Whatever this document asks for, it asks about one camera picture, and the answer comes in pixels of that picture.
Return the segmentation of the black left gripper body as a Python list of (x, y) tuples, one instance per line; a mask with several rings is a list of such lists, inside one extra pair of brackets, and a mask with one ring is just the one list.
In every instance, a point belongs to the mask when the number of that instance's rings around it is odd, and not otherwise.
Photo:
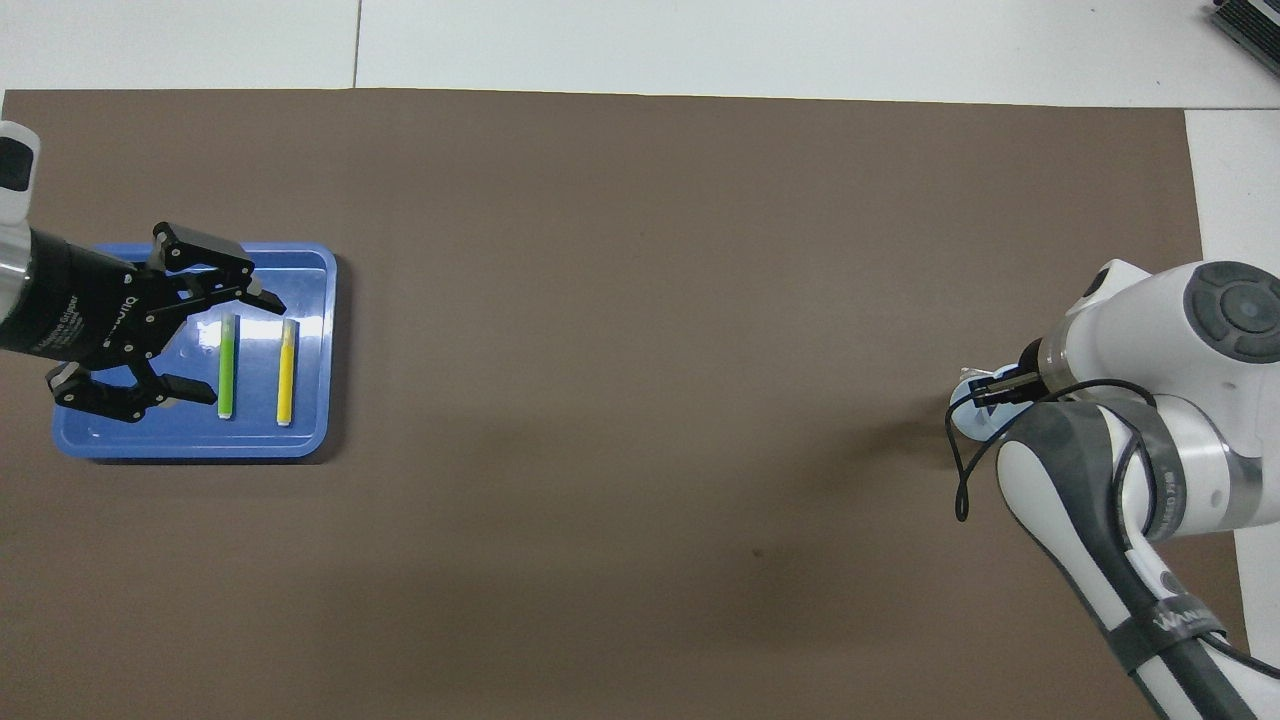
[(127, 263), (33, 228), (3, 229), (3, 348), (150, 373), (182, 320), (148, 314), (191, 296), (188, 274)]

